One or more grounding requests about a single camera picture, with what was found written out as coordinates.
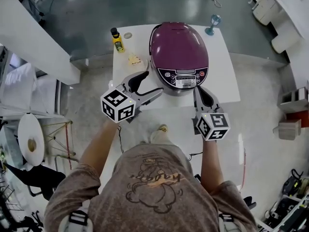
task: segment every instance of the person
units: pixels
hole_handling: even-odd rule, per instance
[[[166,125],[150,144],[125,151],[101,194],[100,175],[118,124],[108,120],[84,151],[78,166],[57,187],[44,229],[57,232],[62,219],[90,200],[93,231],[219,231],[219,212],[238,231],[256,231],[252,214],[231,181],[224,181],[215,141],[203,141],[200,182],[190,162],[168,138]]]

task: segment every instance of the black wire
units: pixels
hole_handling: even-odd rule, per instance
[[[193,156],[196,156],[196,155],[199,155],[199,154],[203,154],[203,151],[200,152],[200,153],[189,154],[189,156],[190,156],[189,161],[191,161]]]
[[[54,3],[54,0],[52,0],[52,2],[50,3],[50,5],[49,5],[49,10],[48,10],[48,13],[50,13],[51,12],[51,10],[52,10],[52,6],[53,6],[53,3]]]
[[[33,6],[39,13],[41,13],[41,11],[39,11],[39,10],[37,9],[37,7],[33,4],[33,2],[31,2],[30,0],[28,0],[28,2],[30,2],[30,3],[32,4],[32,6]]]
[[[118,127],[118,135],[119,135],[119,141],[120,141],[120,149],[121,149],[121,152],[122,154],[124,153],[124,149],[122,148],[122,142],[121,142],[121,135],[120,135],[120,132],[121,132],[121,126]]]

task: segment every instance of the brown t-shirt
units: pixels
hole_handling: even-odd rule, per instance
[[[119,158],[101,194],[99,186],[97,172],[79,164],[52,196],[45,230],[57,232],[61,220],[90,199],[88,215],[95,232],[213,232],[219,230],[218,210],[238,219],[248,231],[256,231],[236,186],[226,181],[209,194],[173,145],[135,146]]]

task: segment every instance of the purple rice cooker lid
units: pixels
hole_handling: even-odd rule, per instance
[[[201,36],[183,22],[164,22],[154,30],[151,55],[156,68],[191,70],[208,67],[208,53]]]

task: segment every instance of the strap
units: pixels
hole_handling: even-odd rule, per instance
[[[58,232],[92,232],[93,224],[88,217],[90,200],[83,202],[82,206],[62,219]]]
[[[246,228],[241,222],[234,219],[229,214],[223,214],[219,211],[219,231],[220,232],[246,232]]]

